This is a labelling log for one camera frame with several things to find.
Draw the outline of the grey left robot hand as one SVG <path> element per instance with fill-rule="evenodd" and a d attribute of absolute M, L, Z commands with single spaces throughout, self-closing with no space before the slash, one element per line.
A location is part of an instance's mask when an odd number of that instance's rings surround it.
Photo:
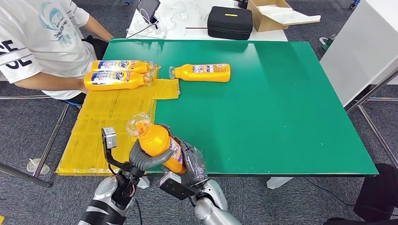
<path fill-rule="evenodd" d="M 145 172 L 153 167 L 167 162 L 173 156 L 173 154 L 173 150 L 167 149 L 160 155 L 152 157 L 141 148 L 140 142 L 137 139 L 130 150 L 129 162 L 139 170 Z"/>

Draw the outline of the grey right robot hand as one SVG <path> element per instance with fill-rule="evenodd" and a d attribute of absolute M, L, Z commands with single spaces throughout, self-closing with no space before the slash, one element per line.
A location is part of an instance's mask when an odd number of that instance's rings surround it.
<path fill-rule="evenodd" d="M 181 183 L 186 186 L 200 188 L 208 181 L 208 174 L 202 153 L 188 142 L 177 138 L 183 154 L 186 172 L 180 175 Z"/>

